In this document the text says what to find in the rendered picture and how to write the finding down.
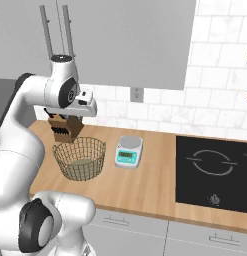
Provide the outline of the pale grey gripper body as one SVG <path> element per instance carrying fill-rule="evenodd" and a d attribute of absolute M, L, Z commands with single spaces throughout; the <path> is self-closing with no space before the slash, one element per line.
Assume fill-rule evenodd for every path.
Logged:
<path fill-rule="evenodd" d="M 76 117 L 95 117 L 97 115 L 97 104 L 94 99 L 90 102 L 75 100 L 66 108 L 46 107 L 46 109 L 53 114 L 63 114 Z"/>

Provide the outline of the wide grey cabinet door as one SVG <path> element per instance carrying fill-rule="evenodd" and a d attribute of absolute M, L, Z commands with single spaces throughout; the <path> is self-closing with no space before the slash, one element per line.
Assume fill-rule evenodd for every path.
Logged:
<path fill-rule="evenodd" d="M 82 84 L 182 90 L 196 0 L 58 0 Z"/>

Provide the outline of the narrow grey cabinet door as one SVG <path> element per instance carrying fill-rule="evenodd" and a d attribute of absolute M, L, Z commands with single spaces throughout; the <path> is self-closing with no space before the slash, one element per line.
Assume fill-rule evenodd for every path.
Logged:
<path fill-rule="evenodd" d="M 54 54 L 62 51 L 56 0 L 0 0 L 0 78 L 51 74 L 40 6 L 45 6 Z"/>

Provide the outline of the brown wooden knife block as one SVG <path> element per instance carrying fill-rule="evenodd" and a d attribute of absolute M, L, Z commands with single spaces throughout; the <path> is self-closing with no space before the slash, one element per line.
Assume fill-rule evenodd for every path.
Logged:
<path fill-rule="evenodd" d="M 56 142 L 74 141 L 84 127 L 82 118 L 76 116 L 69 116 L 68 120 L 62 120 L 59 114 L 56 114 L 54 118 L 49 118 L 48 122 Z"/>

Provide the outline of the white teal kitchen scale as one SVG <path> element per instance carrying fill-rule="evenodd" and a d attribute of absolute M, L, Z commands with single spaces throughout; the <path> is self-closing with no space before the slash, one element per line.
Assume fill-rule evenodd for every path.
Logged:
<path fill-rule="evenodd" d="M 115 166 L 136 169 L 143 152 L 143 139 L 138 136 L 121 136 L 115 151 Z"/>

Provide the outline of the grey drawer front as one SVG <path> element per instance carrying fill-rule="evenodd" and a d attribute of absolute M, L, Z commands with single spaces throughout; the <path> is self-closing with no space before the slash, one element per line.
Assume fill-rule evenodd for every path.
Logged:
<path fill-rule="evenodd" d="M 209 236 L 240 241 L 240 246 L 211 242 Z M 247 256 L 247 234 L 170 221 L 165 256 Z"/>
<path fill-rule="evenodd" d="M 103 222 L 103 218 L 125 219 L 129 226 Z M 97 256 L 163 256 L 168 222 L 150 217 L 97 209 L 83 227 Z"/>

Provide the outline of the black hob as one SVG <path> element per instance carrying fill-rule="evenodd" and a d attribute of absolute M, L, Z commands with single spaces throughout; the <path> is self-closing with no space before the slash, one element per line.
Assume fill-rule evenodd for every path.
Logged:
<path fill-rule="evenodd" d="M 216 194 L 219 204 L 210 197 Z M 176 137 L 177 203 L 247 213 L 247 142 Z"/>

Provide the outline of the grey wall socket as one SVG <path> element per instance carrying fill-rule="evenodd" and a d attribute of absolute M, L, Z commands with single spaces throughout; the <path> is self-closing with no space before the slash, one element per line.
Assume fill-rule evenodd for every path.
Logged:
<path fill-rule="evenodd" d="M 130 88 L 130 101 L 142 103 L 144 100 L 144 89 L 143 88 Z"/>

